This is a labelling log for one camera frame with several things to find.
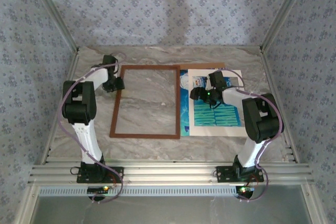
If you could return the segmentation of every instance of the marble surface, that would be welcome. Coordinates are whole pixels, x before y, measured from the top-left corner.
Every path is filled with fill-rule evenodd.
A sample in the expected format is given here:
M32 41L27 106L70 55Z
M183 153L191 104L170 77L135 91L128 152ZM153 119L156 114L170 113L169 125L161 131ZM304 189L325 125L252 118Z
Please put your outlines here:
M118 54L119 61L136 65L171 65L176 63L225 62L228 68L240 69L246 89L269 92L266 75L256 48L235 47L131 47L102 46L80 48L75 78L86 73L92 65L102 62L104 54ZM167 94L173 89L172 72L129 70L125 74L121 113L117 132L171 133L174 120L174 99ZM245 139L240 137L181 137L179 140L110 138L110 125L116 93L96 90L97 116L95 129L105 158L166 159L197 161L232 161L242 149ZM70 124L65 127L73 132ZM261 160L285 162L286 143L280 137L266 149ZM76 142L58 128L49 152L51 157L81 157Z

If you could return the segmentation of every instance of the wall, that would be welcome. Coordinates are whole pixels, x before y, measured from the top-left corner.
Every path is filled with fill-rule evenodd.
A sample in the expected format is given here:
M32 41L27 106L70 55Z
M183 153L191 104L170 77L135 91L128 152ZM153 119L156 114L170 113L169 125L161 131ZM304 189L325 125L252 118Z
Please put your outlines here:
M45 147L73 53L40 0L0 0L0 223Z
M54 0L78 46L258 45L283 0Z
M336 223L336 0L297 0L267 52L302 162Z

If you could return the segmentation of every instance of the aluminum frame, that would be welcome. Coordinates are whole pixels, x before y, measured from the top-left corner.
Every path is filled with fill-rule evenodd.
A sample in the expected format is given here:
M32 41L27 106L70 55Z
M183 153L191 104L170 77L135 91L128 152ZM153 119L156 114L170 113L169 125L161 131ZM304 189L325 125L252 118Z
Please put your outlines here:
M42 0L45 9L48 11L50 17L54 21L55 25L63 35L64 40L70 47L70 49L75 52L77 49L75 40L73 39L71 32L69 31L67 25L65 24L59 10L57 9L55 2L53 0Z
M88 186L42 186L40 197L78 197L92 196L87 193ZM118 187L110 188L105 196L117 195ZM235 186L128 186L120 193L120 197L182 197L182 196L237 196Z
M271 92L272 92L272 94L273 94L273 96L275 98L275 101L277 103L278 109L279 109L279 111L281 113L282 120L283 120L283 122L284 122L285 125L289 125L287 117L286 117L284 105L283 105L281 99L279 99L279 97L280 97L279 96L279 92L278 92L278 89L276 88L276 86L274 84L275 83L274 82L274 78L273 78L273 76L271 74L270 66L269 66L267 57L264 54L261 54L261 61L263 62L262 64L264 65L264 70L265 70L265 73L266 73L268 84L269 84ZM298 161L299 160L298 151L296 150L295 144L293 142L293 136L291 135L291 133L287 129L287 127L285 127L285 130L283 131L283 135L285 136L285 141L289 145L289 148L291 148L291 150L292 150L292 155L293 155L294 161L297 162L297 163L299 163L299 161Z
M147 161L147 160L106 160L108 165L125 167L125 188L139 187L181 187L201 186L219 188L237 186L244 183L218 183L213 172L218 165L230 165L222 162L196 161ZM70 175L70 168L78 166L79 159L49 158L45 165L34 166L29 178L25 196L14 223L29 223L33 217L37 196L40 189L48 186L80 189L88 186L112 184L77 184L75 175ZM308 164L263 163L269 174L270 185L301 185L304 198L313 224L328 223L321 215L323 209L316 201L313 176Z
M73 79L73 76L75 75L78 60L79 60L78 52L76 52L72 61L71 61L71 64L70 64L70 69L69 69L69 73L67 75L67 80L72 80ZM59 99L58 106L60 105L61 101L62 101L62 97L60 97L60 99ZM48 135L46 147L43 151L41 161L40 161L40 164L42 164L42 165L44 165L46 163L47 158L48 158L48 153L50 151L51 143L55 139L55 133L56 133L56 128L57 128L57 114L56 113L55 113L55 116L54 116L54 120L52 122L53 123L51 125L50 133Z
M270 25L263 42L261 43L262 51L267 52L270 45L276 38L280 28L282 27L283 23L285 22L287 16L289 15L290 10L292 9L293 5L296 3L297 0L283 0L279 11L274 18L272 24Z
M285 20L285 17L287 16L287 14L289 12L289 9L293 5L294 1L293 0L285 0L284 1L284 4L280 8L279 14L277 15L277 18L275 19L275 22L272 24L269 32L267 33L267 35L264 39L264 42L263 42L263 50L264 51L267 51L267 49L268 49L269 45L271 44L272 40L275 38L278 29L281 27L281 24ZM44 1L44 3L48 7L49 3L50 3L50 0L46 0L46 1ZM58 27L62 31L63 35L67 39L67 43L69 44L69 46L72 49L75 49L76 45L73 42L73 39L72 39L71 35L69 36L69 33L68 33L67 29L65 29L65 30L63 29L64 28L64 23L62 22L61 19L59 19L59 14L57 12L55 12L54 6L50 5L48 7L48 10L51 13L51 16L55 20L56 24L58 25ZM263 63L264 63L267 78L269 80L269 85L271 87L271 90L272 90L273 94L275 94L275 98L276 98L277 103L278 103L278 99L277 99L278 98L278 93L277 93L277 90L274 88L274 83L273 83L271 74L269 72L269 67L268 67L268 64L267 64L267 60L265 59L264 56L262 56L262 60L263 60ZM71 69L70 69L68 79L72 79L74 70L76 68L77 61L78 61L78 57L77 57L77 54L76 54L76 56L74 57L74 61L71 64L72 66L71 66ZM43 159L41 161L41 164L46 163L46 159L47 159L47 156L48 156L50 144L51 144L52 140L54 139L55 130L56 130L56 120L54 119L52 129L50 131L50 135L49 135L49 138L48 138L47 147L46 147L46 149L43 153ZM293 159L290 159L290 160L300 162L297 151L296 151L296 148L295 148L295 146L292 142L293 138L290 135L290 132L285 131L284 134L285 134L286 140L289 141L288 150L293 151ZM61 162L63 162L62 165L64 165L66 167L66 162L69 162L69 165L70 165L73 161L61 161ZM207 164L208 164L208 162L204 162L203 164L200 163L200 162L193 163L193 165L196 165L196 166L199 165L200 169L203 165L207 165ZM41 167L34 167L34 169L41 170ZM47 164L46 169L47 170L48 169L53 170L54 168L52 168L51 166L49 166ZM181 167L176 165L175 170L179 170L179 169L181 169ZM272 184L275 181L273 180L273 175L272 174L270 174L270 175L271 175L270 176L271 177L270 183ZM307 207L308 207L309 214L310 214L310 217L312 219L312 222L313 223L328 223L328 221L326 219L326 216L325 216L325 213L323 211L322 205L321 205L321 201L320 201L319 196L317 194L316 186L309 185L309 184L304 184L304 185L301 185L301 187L302 187L302 191L303 191L306 203L307 203ZM36 203L38 192L39 192L39 186L36 186L34 183L28 185L28 187L25 191L22 203L20 205L20 208L17 212L17 216L16 216L16 219L15 219L14 223L29 223L30 222L31 216L33 214L34 206L35 206L35 203Z

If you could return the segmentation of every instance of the blue painting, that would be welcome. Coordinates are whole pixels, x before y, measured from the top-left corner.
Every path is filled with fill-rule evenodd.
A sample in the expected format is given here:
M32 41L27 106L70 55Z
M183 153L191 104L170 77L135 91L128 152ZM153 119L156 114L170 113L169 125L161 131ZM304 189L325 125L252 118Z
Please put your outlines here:
M224 77L228 86L231 86L229 77ZM205 77L193 77L194 87L206 87ZM188 71L180 71L180 94L181 94L181 136L189 136L189 94L188 94ZM241 126L238 110L236 107L221 104L216 109L210 109L209 104L202 100L194 101L194 125L195 126Z

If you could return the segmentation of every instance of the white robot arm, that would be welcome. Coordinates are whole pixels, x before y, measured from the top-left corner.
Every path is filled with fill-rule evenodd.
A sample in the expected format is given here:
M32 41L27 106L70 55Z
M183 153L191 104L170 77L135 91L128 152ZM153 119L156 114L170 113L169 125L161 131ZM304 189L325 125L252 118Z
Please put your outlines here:
M276 107L272 94L263 94L261 97L266 98ZM265 142L279 131L279 119L275 110L262 98L241 93L237 87L228 87L221 71L209 74L206 88L194 88L190 98L201 99L208 103L210 108L216 108L225 103L243 111L248 137L243 149L235 157L233 171L237 179L244 179L246 176L258 173L255 168L257 155Z
M105 55L100 65L93 66L91 70L102 65L113 65L117 59L112 55ZM102 85L106 92L124 89L124 83L117 76L118 67L110 66L100 68L78 83L67 96L62 107L63 117L75 129L77 138L87 152L82 150L82 162L79 173L81 178L77 182L100 182L106 177L106 169L99 166L90 158L104 163L102 151L99 148L95 133L94 120L97 113L95 90ZM63 96L68 92L75 81L65 81L63 84Z
M93 82L93 88L96 90L103 83L107 82L109 79L108 70L106 68L99 69L90 75L85 81L82 82ZM102 159L102 152L97 143L97 137L95 132L94 119L91 119L88 124L85 123L74 123L72 124L73 129L80 143L84 148L96 159ZM88 157L88 155L82 150L82 162L86 164L94 164L94 161Z

